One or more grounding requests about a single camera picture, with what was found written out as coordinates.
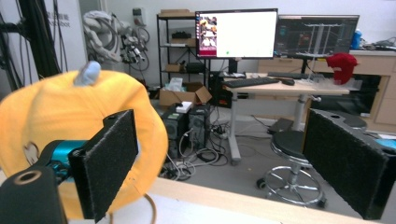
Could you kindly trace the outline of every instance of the red object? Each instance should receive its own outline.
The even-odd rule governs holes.
[[[348,53],[335,53],[326,58],[327,65],[334,71],[334,82],[336,84],[347,83],[353,75],[353,69],[358,62],[356,58]]]

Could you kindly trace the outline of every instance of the monitor screen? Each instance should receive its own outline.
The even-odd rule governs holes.
[[[272,59],[277,8],[195,12],[197,57]]]
[[[275,55],[349,53],[359,16],[279,15]]]

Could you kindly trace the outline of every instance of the orange pumpkin plush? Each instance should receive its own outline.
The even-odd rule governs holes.
[[[149,190],[166,156],[166,130],[145,87],[134,78],[100,68],[96,76],[80,75],[73,71],[42,79],[1,102],[0,166],[6,176],[13,175],[35,161],[32,155],[26,157],[26,148],[36,148],[39,156],[53,140],[89,140],[103,128],[105,117],[133,109],[140,152],[108,210],[111,213]],[[66,216],[83,218],[75,184],[63,182],[59,192]]]

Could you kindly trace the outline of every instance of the mouse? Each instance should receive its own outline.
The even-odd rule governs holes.
[[[295,84],[294,79],[282,78],[280,81],[282,82],[282,84],[285,84],[285,85],[288,85],[288,86],[294,86],[294,84]]]

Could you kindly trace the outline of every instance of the bottle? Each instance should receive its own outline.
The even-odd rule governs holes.
[[[351,49],[359,49],[361,46],[361,30],[357,29],[352,38],[352,44],[350,45]]]

